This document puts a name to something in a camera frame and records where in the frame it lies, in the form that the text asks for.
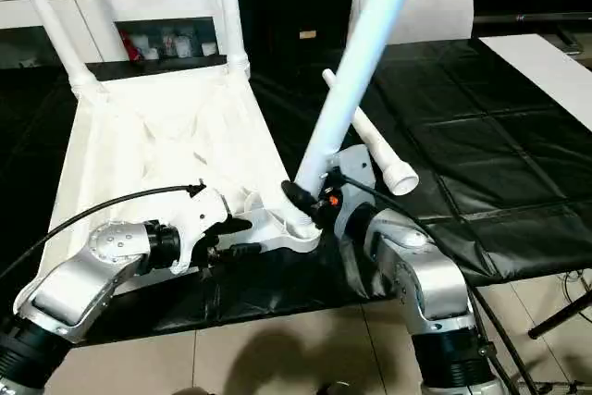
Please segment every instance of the tile floor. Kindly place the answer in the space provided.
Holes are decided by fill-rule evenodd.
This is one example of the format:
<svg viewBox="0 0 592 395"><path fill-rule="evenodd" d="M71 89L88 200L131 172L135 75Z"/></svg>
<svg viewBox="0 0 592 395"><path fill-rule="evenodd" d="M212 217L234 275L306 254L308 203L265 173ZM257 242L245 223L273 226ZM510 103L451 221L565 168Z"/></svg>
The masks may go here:
<svg viewBox="0 0 592 395"><path fill-rule="evenodd" d="M570 293L582 293L578 283ZM535 380L592 382L592 326L577 316L544 338L525 332L564 306L558 277L483 289ZM501 361L511 359L498 344ZM50 395L173 395L202 387L218 395L314 394L346 380L363 394L419 393L420 375L397 304L378 302L72 352Z"/></svg>

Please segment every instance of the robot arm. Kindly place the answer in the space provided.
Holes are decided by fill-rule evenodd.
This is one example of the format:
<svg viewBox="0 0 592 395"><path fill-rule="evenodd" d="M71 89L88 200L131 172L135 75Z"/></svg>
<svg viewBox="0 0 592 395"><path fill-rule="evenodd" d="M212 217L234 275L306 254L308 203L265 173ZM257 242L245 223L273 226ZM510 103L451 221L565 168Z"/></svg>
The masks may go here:
<svg viewBox="0 0 592 395"><path fill-rule="evenodd" d="M282 184L284 192L318 226L333 229L339 239L348 236L396 289L422 373L422 393L506 393L490 370L488 356L495 350L480 338L459 267L409 217L378 211L372 195L331 179L345 175L374 188L366 148L356 145L335 154L328 170L337 175L326 175L318 200L291 182Z"/></svg>
<svg viewBox="0 0 592 395"><path fill-rule="evenodd" d="M30 286L0 334L0 393L42 393L74 344L84 339L116 288L154 268L180 274L195 244L228 219L222 196L203 187L170 226L107 223L74 256Z"/></svg>

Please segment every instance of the table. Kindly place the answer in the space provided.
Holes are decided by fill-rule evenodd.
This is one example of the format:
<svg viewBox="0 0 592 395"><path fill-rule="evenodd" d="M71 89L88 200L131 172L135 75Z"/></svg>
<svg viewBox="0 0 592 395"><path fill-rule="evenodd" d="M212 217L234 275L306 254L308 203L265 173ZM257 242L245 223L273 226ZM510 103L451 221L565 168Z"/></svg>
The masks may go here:
<svg viewBox="0 0 592 395"><path fill-rule="evenodd" d="M339 57L253 67L253 91L291 175L327 92L320 73ZM104 78L108 70L126 76L134 69L96 67ZM383 55L362 107L420 175L418 189L400 203L448 244L475 285L592 265L590 82L585 68L536 36L405 44ZM357 142L351 132L345 145ZM120 295L88 342L392 296L371 285L373 276L349 243L325 234L312 253L280 249Z"/></svg>

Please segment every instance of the white pole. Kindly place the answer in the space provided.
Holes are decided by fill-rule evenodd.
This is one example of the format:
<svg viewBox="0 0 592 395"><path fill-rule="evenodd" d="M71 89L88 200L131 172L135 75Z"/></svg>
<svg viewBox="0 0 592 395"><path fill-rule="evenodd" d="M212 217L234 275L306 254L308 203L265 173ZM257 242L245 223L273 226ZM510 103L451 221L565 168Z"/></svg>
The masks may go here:
<svg viewBox="0 0 592 395"><path fill-rule="evenodd" d="M239 0L222 0L226 24L227 61L231 71L243 71L250 76L250 64L242 41L241 11Z"/></svg>
<svg viewBox="0 0 592 395"><path fill-rule="evenodd" d="M43 27L49 35L57 55L68 72L70 85L73 88L76 88L91 82L96 82L94 75L86 68L86 65L84 65L76 53L72 41L68 38L66 30L52 8L49 0L31 1L42 20Z"/></svg>
<svg viewBox="0 0 592 395"><path fill-rule="evenodd" d="M323 186L328 158L343 143L403 2L368 0L358 20L296 175L296 183L314 197Z"/></svg>
<svg viewBox="0 0 592 395"><path fill-rule="evenodd" d="M330 69L323 71L323 79L331 88L335 83L335 74ZM408 163L403 162L380 134L366 113L359 106L351 122L360 139L382 170L382 179L390 192L396 196L407 194L419 184L419 176Z"/></svg>

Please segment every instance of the white cabinet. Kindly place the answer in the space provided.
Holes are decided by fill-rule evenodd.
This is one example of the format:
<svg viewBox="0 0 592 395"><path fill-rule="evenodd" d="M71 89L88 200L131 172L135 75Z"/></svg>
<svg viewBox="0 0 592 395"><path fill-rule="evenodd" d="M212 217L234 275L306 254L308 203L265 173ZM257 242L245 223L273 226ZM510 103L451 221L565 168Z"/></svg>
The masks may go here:
<svg viewBox="0 0 592 395"><path fill-rule="evenodd" d="M203 31L206 42L216 41L218 52L226 53L221 0L52 0L52 3L84 62L128 60L119 37L120 30L160 33L163 27L170 28L171 23L181 31L191 27ZM21 29L16 31L20 43L27 41L29 27L41 27L29 0L0 0L0 50L2 30ZM41 40L43 32L43 29L33 31L37 41ZM13 34L4 32L5 40Z"/></svg>
<svg viewBox="0 0 592 395"><path fill-rule="evenodd" d="M226 53L221 0L76 0L104 61L128 60L119 30L125 22L211 19L220 54Z"/></svg>
<svg viewBox="0 0 592 395"><path fill-rule="evenodd" d="M103 59L93 42L76 2L74 0L52 0L52 4L83 60L85 62L101 62ZM42 23L30 0L0 2L0 41L2 40L1 30L31 27L42 27ZM43 28L40 28L38 32L44 32Z"/></svg>

